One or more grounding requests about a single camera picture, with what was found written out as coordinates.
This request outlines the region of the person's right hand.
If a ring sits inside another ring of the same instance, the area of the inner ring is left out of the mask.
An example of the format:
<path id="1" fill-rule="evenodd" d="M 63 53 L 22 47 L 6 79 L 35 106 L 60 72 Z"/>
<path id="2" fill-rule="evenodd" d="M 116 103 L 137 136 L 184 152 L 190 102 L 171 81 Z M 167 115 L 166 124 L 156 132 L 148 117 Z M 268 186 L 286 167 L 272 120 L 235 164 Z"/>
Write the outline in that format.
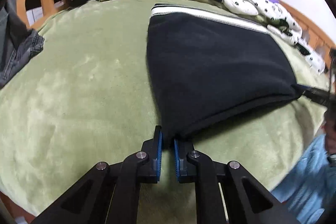
<path id="1" fill-rule="evenodd" d="M 329 111 L 325 112 L 325 148 L 329 155 L 336 153 L 336 132 L 335 132 L 335 118 L 333 118 Z"/>

